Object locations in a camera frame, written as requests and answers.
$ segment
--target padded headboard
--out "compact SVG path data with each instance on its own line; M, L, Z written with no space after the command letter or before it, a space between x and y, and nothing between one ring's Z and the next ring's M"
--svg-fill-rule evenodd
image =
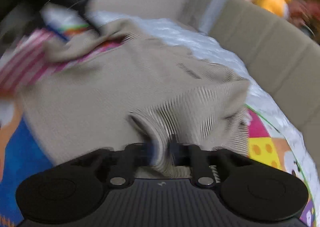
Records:
M226 3L210 36L243 60L303 133L319 173L320 46L286 20L244 0Z

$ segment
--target black circular cover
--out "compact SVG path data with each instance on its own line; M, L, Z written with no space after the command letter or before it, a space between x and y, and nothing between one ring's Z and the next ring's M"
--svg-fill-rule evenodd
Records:
M17 188L16 201L25 218L41 223L80 219L99 204L100 181L87 168L64 166L33 175Z
M239 167L221 186L227 206L257 221L275 222L298 215L308 196L300 179L267 166Z

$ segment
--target orange dot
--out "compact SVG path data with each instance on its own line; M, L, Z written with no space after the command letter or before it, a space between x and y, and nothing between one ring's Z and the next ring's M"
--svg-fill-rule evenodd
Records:
M278 168L278 164L274 160L271 162L271 166L274 167L274 168Z
M256 155L260 155L261 154L261 149L259 148L258 145L253 145L252 149L256 153Z
M272 153L272 146L270 144L266 144L266 151Z

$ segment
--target pink striped pattern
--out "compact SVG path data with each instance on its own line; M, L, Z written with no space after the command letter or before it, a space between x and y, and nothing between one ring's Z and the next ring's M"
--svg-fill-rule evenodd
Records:
M54 35L45 29L36 30L25 42L18 44L12 53L12 58L0 70L0 89L16 92L23 86L32 85L46 76L84 62L99 53L120 45L119 42L107 42L80 59L50 64L44 59L43 43L52 36Z

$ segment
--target round metal bolt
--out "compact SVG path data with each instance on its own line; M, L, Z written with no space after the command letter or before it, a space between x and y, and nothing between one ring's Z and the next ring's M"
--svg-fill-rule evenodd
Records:
M214 180L210 177L201 177L198 179L198 183L202 185L211 185L214 183Z
M113 185L123 185L125 184L125 179L123 177L113 177L110 179L110 183Z

